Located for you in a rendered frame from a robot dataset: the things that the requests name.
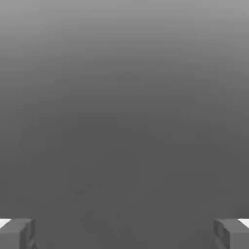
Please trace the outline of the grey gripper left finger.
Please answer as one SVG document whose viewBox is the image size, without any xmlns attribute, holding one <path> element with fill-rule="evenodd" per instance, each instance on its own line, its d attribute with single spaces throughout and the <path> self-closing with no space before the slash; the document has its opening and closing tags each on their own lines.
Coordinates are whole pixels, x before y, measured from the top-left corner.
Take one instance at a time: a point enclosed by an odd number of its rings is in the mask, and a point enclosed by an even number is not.
<svg viewBox="0 0 249 249">
<path fill-rule="evenodd" d="M 37 249 L 36 221 L 0 218 L 0 249 Z"/>
</svg>

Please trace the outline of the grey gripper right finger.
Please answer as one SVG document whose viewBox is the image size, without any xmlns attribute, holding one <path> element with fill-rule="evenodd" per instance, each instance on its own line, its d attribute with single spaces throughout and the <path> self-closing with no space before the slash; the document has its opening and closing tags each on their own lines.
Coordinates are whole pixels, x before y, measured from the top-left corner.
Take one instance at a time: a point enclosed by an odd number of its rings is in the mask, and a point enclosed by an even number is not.
<svg viewBox="0 0 249 249">
<path fill-rule="evenodd" d="M 216 249 L 249 249 L 249 218 L 215 219 Z"/>
</svg>

